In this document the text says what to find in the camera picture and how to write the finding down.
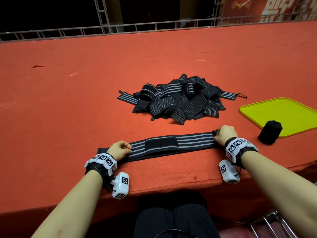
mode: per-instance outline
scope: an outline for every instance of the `tray rim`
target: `tray rim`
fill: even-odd
[[[302,104],[302,103],[300,103],[300,102],[298,102],[298,101],[296,101],[296,100],[294,100],[294,99],[286,98],[286,97],[273,98],[273,99],[268,99],[268,100],[264,100],[264,101],[260,101],[260,102],[256,102],[256,103],[250,103],[250,104],[242,105],[242,106],[239,108],[239,112],[240,112],[243,116],[245,116],[245,117],[247,117],[249,120],[251,120],[253,123],[255,123],[257,126],[259,126],[260,128],[263,128],[263,126],[260,125],[258,122],[256,122],[254,119],[252,119],[250,116],[248,116],[248,115],[246,115],[245,113],[243,113],[241,109],[243,109],[243,108],[245,108],[245,107],[250,107],[250,106],[258,105],[258,104],[260,104],[260,103],[272,102],[272,101],[278,100],[278,99],[286,99],[286,100],[288,100],[288,101],[294,102],[294,103],[299,104],[300,106],[303,106],[303,107],[305,107],[305,108],[307,108],[307,109],[309,109],[309,110],[311,110],[311,111],[313,111],[313,112],[315,112],[315,113],[317,114],[317,110],[315,110],[315,109],[313,109],[313,108],[311,108],[311,107],[308,107],[308,106],[306,106],[305,104]],[[303,130],[303,131],[300,131],[300,132],[296,132],[296,133],[293,133],[293,134],[290,134],[290,135],[278,136],[278,137],[279,137],[279,138],[286,138],[286,137],[289,137],[289,136],[292,136],[292,135],[296,135],[296,134],[299,134],[299,133],[303,133],[303,132],[306,132],[306,131],[309,131],[309,130],[312,130],[312,129],[315,129],[315,128],[317,128],[317,127],[309,128],[309,129],[306,129],[306,130]]]

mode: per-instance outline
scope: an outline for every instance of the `person's left hand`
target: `person's left hand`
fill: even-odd
[[[132,146],[123,140],[111,145],[107,151],[116,161],[121,160],[126,155],[131,154],[131,152]]]

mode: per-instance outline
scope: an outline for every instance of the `person's right arm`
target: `person's right arm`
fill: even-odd
[[[232,137],[238,137],[234,128],[224,125],[215,140],[224,146]],[[291,228],[300,237],[317,237],[317,186],[255,151],[245,152],[241,161]]]

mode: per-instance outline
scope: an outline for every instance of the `hand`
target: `hand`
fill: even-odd
[[[235,128],[232,126],[224,125],[218,129],[217,135],[215,136],[215,140],[222,146],[226,143],[226,141],[232,137],[238,137]]]
[[[121,160],[126,155],[131,154],[131,152],[132,146],[123,140],[111,145],[107,151],[116,161]]]

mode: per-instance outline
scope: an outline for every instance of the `red fabric surface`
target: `red fabric surface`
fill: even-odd
[[[288,97],[317,109],[317,22],[280,23],[0,45],[0,224],[2,232],[33,230],[83,177],[98,147],[163,135],[210,132],[233,125],[260,152],[314,179],[317,130],[261,144],[260,128],[241,105]],[[224,100],[219,119],[150,121],[117,100],[118,90],[168,83],[182,73],[204,77],[248,99]],[[240,184],[224,184],[218,149],[123,164],[129,196],[102,192],[94,220],[136,209],[153,192],[201,189],[210,213],[239,219],[269,206],[243,171]]]

